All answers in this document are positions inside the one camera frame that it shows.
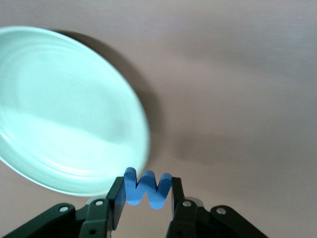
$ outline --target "plate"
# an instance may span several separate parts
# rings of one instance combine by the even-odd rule
[[[78,196],[106,194],[144,169],[142,105],[103,57],[62,34],[0,29],[0,157],[29,180]]]

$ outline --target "blue foam letter w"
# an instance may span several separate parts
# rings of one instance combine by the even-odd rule
[[[147,192],[150,206],[161,209],[172,186],[172,175],[163,174],[157,185],[153,171],[146,170],[137,182],[135,169],[127,168],[124,173],[124,184],[126,199],[130,205],[138,205]]]

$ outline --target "light green plate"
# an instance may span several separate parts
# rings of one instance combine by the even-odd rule
[[[45,29],[0,29],[0,157],[62,193],[106,194],[147,161],[149,129],[121,74],[83,44]]]

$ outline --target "beige surface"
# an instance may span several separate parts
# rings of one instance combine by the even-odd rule
[[[113,62],[146,108],[148,169],[181,177],[187,196],[207,209],[229,205],[269,237],[311,238],[316,11],[315,1],[299,0],[1,0],[0,27],[92,37],[77,35]],[[0,178],[0,236],[58,202],[79,208],[86,201],[2,163]],[[171,218],[169,199],[160,211],[146,200],[126,205],[113,237],[161,238]]]

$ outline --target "screw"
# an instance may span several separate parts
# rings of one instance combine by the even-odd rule
[[[103,205],[103,203],[104,203],[104,201],[99,200],[99,201],[95,202],[95,205],[100,206],[100,205]]]
[[[192,203],[190,201],[184,201],[183,202],[183,206],[184,207],[190,207],[192,205]]]
[[[225,210],[224,208],[219,207],[219,208],[217,208],[217,213],[219,213],[219,214],[221,214],[221,215],[224,215],[224,214],[226,214],[227,212],[226,212],[226,210]]]
[[[63,206],[59,209],[60,212],[66,212],[68,210],[67,206]]]

